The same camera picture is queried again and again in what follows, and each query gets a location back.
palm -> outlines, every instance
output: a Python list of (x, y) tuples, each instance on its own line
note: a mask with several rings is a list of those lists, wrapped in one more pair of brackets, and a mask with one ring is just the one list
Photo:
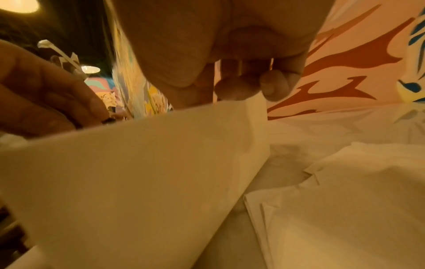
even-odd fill
[(115, 8), (146, 78), (176, 108), (184, 108), (212, 100), (212, 63), (220, 59), (222, 80), (215, 92), (221, 98), (245, 99), (259, 90), (270, 100), (285, 97), (332, 4), (116, 0)]

light fixture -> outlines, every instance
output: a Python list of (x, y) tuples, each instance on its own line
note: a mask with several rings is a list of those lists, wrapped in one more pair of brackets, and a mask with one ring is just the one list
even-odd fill
[(99, 73), (100, 72), (100, 68), (99, 67), (95, 67), (95, 66), (81, 66), (81, 69), (86, 74), (95, 74), (95, 73)]
[(0, 0), (0, 9), (16, 13), (33, 13), (40, 8), (37, 0)]

ceiling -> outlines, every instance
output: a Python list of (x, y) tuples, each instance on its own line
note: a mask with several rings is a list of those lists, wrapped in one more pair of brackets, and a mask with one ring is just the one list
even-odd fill
[(48, 39), (67, 55), (75, 52), (83, 65), (110, 76), (111, 31), (103, 0), (38, 0), (40, 9), (20, 14), (0, 10), (0, 39), (39, 55), (37, 42)]

ceiling light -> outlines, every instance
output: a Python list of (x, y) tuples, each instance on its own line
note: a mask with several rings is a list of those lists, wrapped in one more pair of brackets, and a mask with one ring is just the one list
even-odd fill
[(0, 0), (0, 9), (16, 13), (33, 13), (40, 8), (37, 0)]
[(95, 67), (95, 66), (81, 66), (81, 69), (86, 74), (95, 74), (95, 73), (99, 73), (100, 72), (100, 68), (99, 67)]

stack of napkins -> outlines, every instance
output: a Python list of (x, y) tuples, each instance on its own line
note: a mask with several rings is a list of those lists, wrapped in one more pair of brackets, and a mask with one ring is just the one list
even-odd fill
[(353, 143), (300, 185), (247, 194), (268, 269), (425, 268), (424, 150)]

